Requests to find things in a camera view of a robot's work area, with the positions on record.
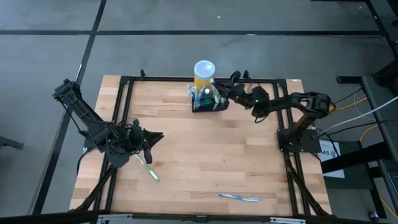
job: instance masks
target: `toothbrush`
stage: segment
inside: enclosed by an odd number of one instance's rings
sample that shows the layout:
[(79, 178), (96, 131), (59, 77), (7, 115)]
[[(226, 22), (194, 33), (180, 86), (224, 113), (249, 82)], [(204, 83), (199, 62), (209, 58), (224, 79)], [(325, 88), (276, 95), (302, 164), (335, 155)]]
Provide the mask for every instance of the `toothbrush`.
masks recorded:
[(239, 195), (231, 195), (231, 194), (219, 194), (219, 196), (235, 198), (235, 199), (242, 200), (242, 201), (245, 201), (245, 202), (258, 202), (259, 201), (259, 198), (257, 198), (257, 197), (245, 198), (245, 197), (242, 197), (242, 196), (239, 196)]
[(136, 158), (141, 162), (142, 165), (144, 165), (145, 169), (148, 170), (148, 172), (151, 174), (151, 176), (154, 177), (155, 180), (160, 181), (159, 178), (157, 177), (157, 175), (155, 174), (154, 171), (152, 171), (149, 166), (147, 164), (144, 163), (144, 161), (142, 161), (141, 156), (139, 156), (138, 154), (135, 155)]

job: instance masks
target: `wooden tabletop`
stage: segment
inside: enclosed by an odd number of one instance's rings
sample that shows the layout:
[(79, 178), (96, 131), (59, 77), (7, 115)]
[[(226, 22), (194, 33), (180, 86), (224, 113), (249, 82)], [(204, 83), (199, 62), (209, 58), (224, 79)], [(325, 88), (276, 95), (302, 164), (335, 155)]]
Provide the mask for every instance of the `wooden tabletop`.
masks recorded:
[[(105, 75), (95, 111), (111, 120), (120, 76)], [(300, 80), (287, 80), (289, 93), (303, 92)], [(148, 131), (164, 138), (152, 148), (150, 168), (156, 182), (134, 157), (119, 169), (112, 212), (207, 215), (292, 215), (283, 154), (279, 151), (277, 114), (260, 124), (251, 111), (233, 102), (223, 112), (192, 113), (184, 82), (134, 82), (128, 123), (138, 118)], [(274, 98), (271, 84), (261, 85)], [(124, 88), (119, 119), (123, 112)], [(294, 120), (302, 113), (292, 110)], [(301, 153), (305, 183), (324, 210), (330, 212), (319, 160)], [(79, 206), (97, 184), (103, 154), (88, 153), (81, 162), (70, 208)], [(104, 208), (108, 185), (100, 208)], [(257, 196), (243, 202), (218, 194)], [(296, 186), (299, 210), (303, 213)]]

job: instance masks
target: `green toothbrush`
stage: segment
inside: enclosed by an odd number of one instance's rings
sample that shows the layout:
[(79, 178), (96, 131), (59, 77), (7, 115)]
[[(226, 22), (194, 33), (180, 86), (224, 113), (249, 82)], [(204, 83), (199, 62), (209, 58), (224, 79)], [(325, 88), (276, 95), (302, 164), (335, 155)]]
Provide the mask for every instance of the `green toothbrush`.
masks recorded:
[(141, 162), (142, 165), (144, 165), (145, 169), (148, 170), (148, 172), (154, 177), (155, 180), (160, 181), (159, 178), (157, 177), (157, 175), (155, 174), (154, 171), (152, 171), (149, 166), (147, 164), (144, 163), (144, 161), (142, 161), (141, 156), (139, 156), (138, 154), (135, 155), (136, 158)]

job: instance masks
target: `yellow cable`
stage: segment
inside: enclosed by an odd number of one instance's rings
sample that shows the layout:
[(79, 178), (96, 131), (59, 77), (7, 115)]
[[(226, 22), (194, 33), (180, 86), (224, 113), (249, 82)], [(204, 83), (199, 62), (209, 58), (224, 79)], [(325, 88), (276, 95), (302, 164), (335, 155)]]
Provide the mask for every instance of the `yellow cable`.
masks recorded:
[(366, 134), (368, 131), (372, 130), (373, 128), (377, 127), (377, 126), (378, 126), (378, 125), (375, 124), (375, 125), (371, 126), (370, 128), (366, 129), (366, 130), (362, 133), (361, 137), (359, 138), (359, 141), (362, 142), (362, 139), (363, 139), (363, 137), (365, 137), (365, 134)]
[(392, 214), (396, 219), (398, 219), (398, 216), (391, 210), (390, 207), (388, 207), (387, 203), (383, 200), (383, 198), (380, 197), (380, 200), (381, 200), (381, 202), (383, 203), (383, 205), (386, 206), (387, 209), (391, 212), (391, 214)]
[(365, 97), (365, 98), (363, 98), (363, 99), (358, 100), (358, 101), (355, 102), (355, 103), (352, 103), (352, 104), (350, 104), (350, 105), (344, 106), (344, 107), (342, 107), (342, 108), (338, 108), (338, 109), (336, 109), (336, 110), (345, 110), (345, 109), (347, 109), (347, 108), (350, 108), (350, 107), (354, 106), (356, 103), (360, 103), (360, 102), (365, 101), (365, 100), (367, 100), (367, 99), (368, 99), (368, 98)]
[[(359, 141), (362, 142), (362, 139), (363, 139), (363, 137), (365, 137), (365, 134), (366, 134), (368, 131), (370, 131), (371, 129), (377, 127), (377, 126), (378, 126), (378, 125), (375, 124), (374, 126), (371, 126), (370, 128), (366, 129), (366, 130), (362, 133), (362, 135), (361, 135)], [(390, 211), (390, 213), (391, 213), (396, 219), (398, 219), (398, 216), (395, 214), (395, 212), (392, 211), (392, 209), (387, 205), (387, 203), (383, 200), (383, 198), (380, 197), (380, 200), (381, 200), (381, 202), (383, 203), (383, 205)]]

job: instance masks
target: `white cable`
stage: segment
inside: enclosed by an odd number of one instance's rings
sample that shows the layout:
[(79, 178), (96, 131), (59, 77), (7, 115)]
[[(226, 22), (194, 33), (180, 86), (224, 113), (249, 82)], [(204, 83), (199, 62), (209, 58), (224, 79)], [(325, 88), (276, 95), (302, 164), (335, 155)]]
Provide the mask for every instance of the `white cable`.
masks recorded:
[[(356, 109), (356, 112), (358, 112), (360, 115), (363, 115), (360, 111), (359, 111), (359, 109), (356, 107), (356, 99), (357, 99), (357, 97), (356, 97), (356, 94), (357, 94), (358, 92), (355, 92), (355, 94), (354, 94), (354, 107), (355, 107), (355, 109)], [(367, 116), (363, 116), (364, 118), (366, 118), (366, 119), (368, 119), (368, 120), (371, 120), (371, 121), (375, 121), (375, 119), (372, 119), (372, 118), (368, 118)]]
[(317, 136), (323, 135), (325, 132), (329, 131), (329, 130), (332, 129), (332, 128), (335, 128), (335, 127), (340, 126), (340, 125), (342, 125), (342, 124), (348, 123), (348, 122), (350, 122), (350, 121), (354, 121), (354, 120), (356, 120), (356, 119), (362, 118), (363, 116), (366, 116), (366, 115), (371, 114), (371, 113), (373, 113), (373, 112), (375, 112), (375, 111), (378, 111), (379, 109), (381, 109), (381, 108), (387, 106), (388, 104), (392, 103), (392, 102), (393, 102), (394, 100), (396, 100), (396, 99), (398, 99), (398, 96), (395, 97), (394, 99), (388, 101), (387, 103), (384, 103), (383, 105), (379, 106), (378, 108), (376, 108), (376, 109), (374, 109), (374, 110), (371, 110), (371, 111), (369, 111), (369, 112), (367, 112), (367, 113), (365, 113), (365, 114), (362, 114), (361, 116), (357, 116), (356, 118), (348, 119), (348, 120), (343, 121), (343, 122), (341, 122), (341, 123), (335, 124), (335, 125), (333, 125), (333, 126), (331, 126), (331, 127), (329, 127), (329, 128), (326, 128), (326, 130), (322, 131), (322, 132), (321, 132), (319, 135), (317, 135)]

